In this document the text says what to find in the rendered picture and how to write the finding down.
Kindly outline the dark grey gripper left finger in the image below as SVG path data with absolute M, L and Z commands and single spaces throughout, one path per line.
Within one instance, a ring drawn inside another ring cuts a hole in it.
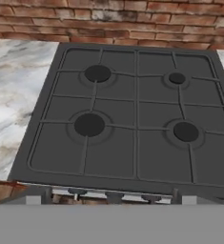
M 5 201 L 6 204 L 15 205 L 45 205 L 51 204 L 50 188 L 28 188 L 17 196 L 12 196 Z

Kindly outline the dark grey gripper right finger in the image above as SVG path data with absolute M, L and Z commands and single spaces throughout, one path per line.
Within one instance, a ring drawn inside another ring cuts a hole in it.
M 180 205 L 224 205 L 224 201 L 218 198 L 204 195 L 186 195 L 178 189 L 173 189 L 171 203 Z

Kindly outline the dark grey hob knob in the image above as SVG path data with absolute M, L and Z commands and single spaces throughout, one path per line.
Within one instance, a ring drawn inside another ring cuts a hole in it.
M 162 199 L 160 195 L 149 195 L 149 194 L 142 194 L 141 198 L 146 200 L 149 204 L 156 204 L 158 201 Z
M 124 194 L 116 192 L 105 192 L 109 204 L 121 204 Z
M 85 195 L 87 193 L 86 190 L 75 188 L 69 188 L 68 192 L 73 195 L 73 199 L 75 201 L 78 201 L 81 195 Z

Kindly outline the dark grey gas hob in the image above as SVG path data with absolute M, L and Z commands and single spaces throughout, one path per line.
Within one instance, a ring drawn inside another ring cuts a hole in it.
M 224 199 L 215 51 L 59 45 L 10 171 L 86 191 Z

